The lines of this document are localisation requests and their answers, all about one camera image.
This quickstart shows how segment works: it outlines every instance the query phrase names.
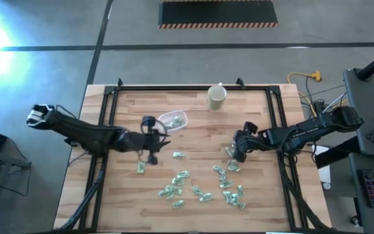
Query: clear plastic bowl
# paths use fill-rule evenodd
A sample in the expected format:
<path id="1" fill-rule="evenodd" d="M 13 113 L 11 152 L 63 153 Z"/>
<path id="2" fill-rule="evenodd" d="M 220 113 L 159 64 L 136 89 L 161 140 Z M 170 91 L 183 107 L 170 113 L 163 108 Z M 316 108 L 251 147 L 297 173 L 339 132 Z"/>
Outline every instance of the clear plastic bowl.
<path id="1" fill-rule="evenodd" d="M 174 120 L 175 117 L 179 117 L 182 120 L 182 125 L 173 129 L 168 129 L 168 132 L 174 132 L 180 129 L 183 129 L 187 126 L 188 119 L 187 114 L 182 110 L 175 110 L 171 112 L 167 112 L 165 114 L 162 114 L 160 117 L 158 117 L 158 120 L 160 120 L 164 125 L 171 123 L 171 121 Z M 158 125 L 158 129 L 161 131 L 163 130 L 160 125 Z"/>

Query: wooden table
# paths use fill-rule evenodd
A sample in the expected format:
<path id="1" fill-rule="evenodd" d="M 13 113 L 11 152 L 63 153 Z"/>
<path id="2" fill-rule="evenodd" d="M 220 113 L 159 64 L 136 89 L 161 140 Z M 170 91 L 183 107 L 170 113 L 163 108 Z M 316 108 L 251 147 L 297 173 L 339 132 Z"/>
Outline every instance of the wooden table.
<path id="1" fill-rule="evenodd" d="M 97 124 L 104 87 L 88 86 L 81 120 Z M 304 116 L 297 87 L 294 84 L 281 84 L 280 90 L 288 125 L 302 122 Z M 171 134 L 171 144 L 157 154 L 159 164 L 148 164 L 144 175 L 136 173 L 138 159 L 134 152 L 110 151 L 97 230 L 288 231 L 275 152 L 254 151 L 240 165 L 240 172 L 227 172 L 227 178 L 234 181 L 234 186 L 227 190 L 237 192 L 237 185 L 243 185 L 245 196 L 242 201 L 247 204 L 243 210 L 225 202 L 219 188 L 219 176 L 212 170 L 214 165 L 226 168 L 229 158 L 223 149 L 230 146 L 235 130 L 241 129 L 245 121 L 257 124 L 259 130 L 271 127 L 265 93 L 228 91 L 222 109 L 209 111 L 206 91 L 121 91 L 114 125 L 139 131 L 142 116 L 159 117 L 175 110 L 186 112 L 188 126 Z M 275 110 L 277 122 L 280 123 L 276 105 Z M 186 158 L 173 159 L 174 151 L 185 152 Z M 81 153 L 82 149 L 74 148 L 71 160 Z M 90 156 L 84 156 L 69 166 L 55 228 L 64 224 L 82 201 L 89 163 Z M 158 191 L 170 184 L 177 171 L 181 170 L 190 171 L 182 196 L 175 196 L 169 201 L 159 198 Z M 330 226 L 318 171 L 309 153 L 298 156 L 297 170 L 305 200 L 321 221 Z M 203 192 L 213 193 L 214 199 L 199 203 L 199 198 L 191 190 L 193 185 L 199 185 Z M 185 201 L 184 207 L 173 209 L 171 203 L 179 199 Z M 293 209 L 298 221 L 295 200 Z"/>

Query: concrete floor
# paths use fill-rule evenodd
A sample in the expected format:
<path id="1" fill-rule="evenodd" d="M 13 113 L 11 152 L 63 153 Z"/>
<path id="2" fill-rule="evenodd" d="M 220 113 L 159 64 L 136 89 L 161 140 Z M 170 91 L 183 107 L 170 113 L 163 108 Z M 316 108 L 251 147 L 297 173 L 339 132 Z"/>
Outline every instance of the concrete floor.
<path id="1" fill-rule="evenodd" d="M 104 45 L 374 42 L 374 1 L 275 0 L 277 29 L 174 31 L 156 28 L 158 4 L 115 0 Z M 105 6 L 106 0 L 0 1 L 0 47 L 94 46 Z M 3 192 L 0 233 L 52 228 L 70 147 L 54 132 L 27 127 L 25 119 L 35 103 L 61 104 L 79 114 L 93 55 L 0 52 L 0 133 L 17 143 L 33 168 L 27 197 Z M 116 84 L 118 78 L 127 84 L 232 83 L 237 77 L 246 83 L 285 83 L 290 72 L 319 70 L 323 81 L 309 81 L 315 93 L 342 85 L 345 69 L 361 68 L 373 59 L 374 47 L 103 51 L 93 83 Z M 305 78 L 292 81 L 306 92 Z M 341 87 L 313 99 L 330 103 L 344 92 Z M 335 133 L 320 143 L 333 146 L 352 135 Z M 17 176 L 9 186 L 25 189 L 26 178 Z M 329 192 L 326 199 L 335 228 L 361 231 L 348 223 L 355 211 L 344 202 L 347 198 Z"/>

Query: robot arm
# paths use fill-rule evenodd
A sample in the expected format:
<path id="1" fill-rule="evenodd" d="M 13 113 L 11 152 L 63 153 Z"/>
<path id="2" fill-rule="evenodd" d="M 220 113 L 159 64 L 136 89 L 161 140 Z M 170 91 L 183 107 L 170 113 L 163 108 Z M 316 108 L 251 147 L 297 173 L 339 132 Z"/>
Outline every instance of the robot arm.
<path id="1" fill-rule="evenodd" d="M 82 148 L 97 157 L 102 157 L 108 150 L 120 152 L 149 150 L 148 162 L 151 164 L 158 163 L 154 153 L 170 143 L 160 141 L 160 137 L 168 137 L 168 135 L 153 129 L 156 123 L 154 117 L 144 116 L 141 130 L 146 126 L 148 132 L 137 133 L 124 127 L 92 125 L 62 114 L 52 105 L 35 105 L 27 118 L 28 126 L 60 133 L 67 137 L 67 143 L 78 142 Z"/>
<path id="2" fill-rule="evenodd" d="M 306 120 L 290 127 L 274 127 L 259 131 L 258 127 L 245 122 L 243 130 L 237 130 L 233 136 L 234 158 L 243 163 L 246 153 L 253 150 L 282 150 L 285 153 L 296 153 L 307 142 L 319 140 L 332 132 L 356 131 L 362 124 L 352 107 L 338 107 L 332 112 L 319 114 L 317 118 Z"/>

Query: black floor mat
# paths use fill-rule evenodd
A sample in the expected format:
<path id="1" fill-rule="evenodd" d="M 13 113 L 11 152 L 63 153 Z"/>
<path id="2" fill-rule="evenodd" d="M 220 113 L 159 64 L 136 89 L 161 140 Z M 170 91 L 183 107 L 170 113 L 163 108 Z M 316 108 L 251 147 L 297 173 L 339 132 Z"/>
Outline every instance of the black floor mat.
<path id="1" fill-rule="evenodd" d="M 160 29 L 278 27 L 269 0 L 174 0 L 160 3 Z"/>

